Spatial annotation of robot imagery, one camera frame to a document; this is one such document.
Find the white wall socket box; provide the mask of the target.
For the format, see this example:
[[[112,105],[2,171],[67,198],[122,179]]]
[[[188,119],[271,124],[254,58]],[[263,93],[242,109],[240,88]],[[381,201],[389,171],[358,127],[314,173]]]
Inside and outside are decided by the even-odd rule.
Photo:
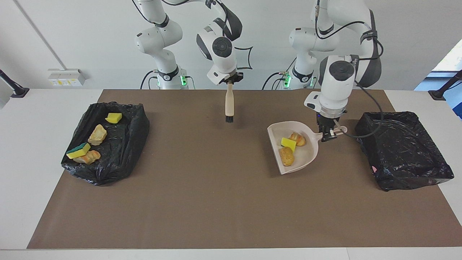
[[[79,69],[48,69],[48,81],[53,87],[82,87],[86,82]]]

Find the beige plastic dustpan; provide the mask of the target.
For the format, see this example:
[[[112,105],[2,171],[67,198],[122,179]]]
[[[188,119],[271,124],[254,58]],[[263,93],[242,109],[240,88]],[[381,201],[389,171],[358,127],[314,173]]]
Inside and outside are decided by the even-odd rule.
[[[305,138],[305,146],[296,147],[292,152],[294,162],[285,166],[279,151],[283,148],[282,139],[289,138],[292,133],[298,133]],[[319,151],[328,142],[322,142],[322,133],[316,133],[308,125],[299,121],[283,121],[267,127],[267,135],[275,161],[274,172],[277,175],[294,173],[306,168],[315,161]]]

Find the loosely crumpled black-bagged bin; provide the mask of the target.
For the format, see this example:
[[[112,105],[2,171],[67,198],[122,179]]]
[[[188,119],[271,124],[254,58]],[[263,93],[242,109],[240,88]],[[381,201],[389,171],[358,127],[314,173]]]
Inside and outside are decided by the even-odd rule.
[[[122,113],[123,117],[119,123],[111,124],[105,121],[108,113]],[[61,166],[72,176],[100,186],[130,176],[142,154],[150,123],[142,104],[94,103],[82,115],[67,149],[87,142],[97,125],[107,130],[102,144],[91,146],[91,150],[97,150],[101,158],[87,165],[63,155]]]

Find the pale beige toy bread chunk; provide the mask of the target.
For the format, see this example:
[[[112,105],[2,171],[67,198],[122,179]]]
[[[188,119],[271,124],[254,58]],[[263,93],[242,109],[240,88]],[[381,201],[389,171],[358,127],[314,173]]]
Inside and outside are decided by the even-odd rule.
[[[107,130],[102,125],[97,125],[87,141],[92,146],[99,146],[105,140],[106,136]]]

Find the black-bagged bin with pink spot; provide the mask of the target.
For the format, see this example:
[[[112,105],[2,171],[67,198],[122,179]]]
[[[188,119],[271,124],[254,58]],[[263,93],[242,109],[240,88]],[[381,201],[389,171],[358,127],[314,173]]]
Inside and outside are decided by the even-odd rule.
[[[365,112],[355,131],[365,135],[358,142],[383,191],[412,190],[455,177],[413,112]]]

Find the orange striped toy croissant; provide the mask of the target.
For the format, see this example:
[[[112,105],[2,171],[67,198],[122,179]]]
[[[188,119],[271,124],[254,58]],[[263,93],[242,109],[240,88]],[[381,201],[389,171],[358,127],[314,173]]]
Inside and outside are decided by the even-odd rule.
[[[92,164],[101,158],[101,154],[97,150],[89,150],[85,155],[74,158],[73,161],[81,164]]]

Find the brown toy bread roll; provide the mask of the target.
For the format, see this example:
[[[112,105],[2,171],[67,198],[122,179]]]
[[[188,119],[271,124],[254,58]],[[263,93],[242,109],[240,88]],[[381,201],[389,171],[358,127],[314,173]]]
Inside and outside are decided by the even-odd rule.
[[[279,156],[283,166],[291,166],[295,161],[295,156],[290,147],[282,147],[279,149]]]

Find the black pole stand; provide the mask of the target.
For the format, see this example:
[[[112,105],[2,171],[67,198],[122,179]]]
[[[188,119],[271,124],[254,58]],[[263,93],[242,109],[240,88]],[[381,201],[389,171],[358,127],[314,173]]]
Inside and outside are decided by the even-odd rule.
[[[455,73],[442,87],[437,90],[428,90],[432,99],[437,101],[446,101],[444,94],[446,91],[451,90],[458,85],[462,84],[462,69]]]
[[[5,74],[1,69],[0,78],[2,79],[2,81],[5,82],[5,84],[7,84],[7,86],[10,87],[10,89],[12,89],[13,94],[10,96],[11,98],[23,98],[30,90],[29,88],[22,87],[20,84],[10,79],[10,77],[7,74]]]

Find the yellow sponge with green side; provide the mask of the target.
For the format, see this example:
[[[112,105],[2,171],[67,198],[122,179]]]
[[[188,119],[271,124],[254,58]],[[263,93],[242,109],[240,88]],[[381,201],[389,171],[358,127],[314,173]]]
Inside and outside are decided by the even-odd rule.
[[[81,143],[79,146],[72,148],[71,150],[66,151],[66,156],[69,159],[75,159],[81,156],[84,156],[90,150],[91,145],[89,143]]]

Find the brown table mat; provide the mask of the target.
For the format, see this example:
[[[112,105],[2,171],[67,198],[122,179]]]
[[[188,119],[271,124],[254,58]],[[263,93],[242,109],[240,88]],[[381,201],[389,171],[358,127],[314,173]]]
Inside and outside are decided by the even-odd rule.
[[[438,186],[382,191],[359,144],[321,143],[306,168],[281,175],[267,127],[299,121],[309,90],[104,90],[143,104],[143,153],[126,179],[94,186],[63,173],[29,249],[456,247],[462,226]]]

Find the beige hand brush black bristles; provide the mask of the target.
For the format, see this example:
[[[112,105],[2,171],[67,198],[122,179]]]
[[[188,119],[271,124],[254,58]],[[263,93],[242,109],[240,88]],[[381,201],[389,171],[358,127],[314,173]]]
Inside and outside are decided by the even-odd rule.
[[[235,107],[234,107],[233,83],[228,82],[226,97],[225,97],[226,123],[233,123],[234,113],[235,113]]]

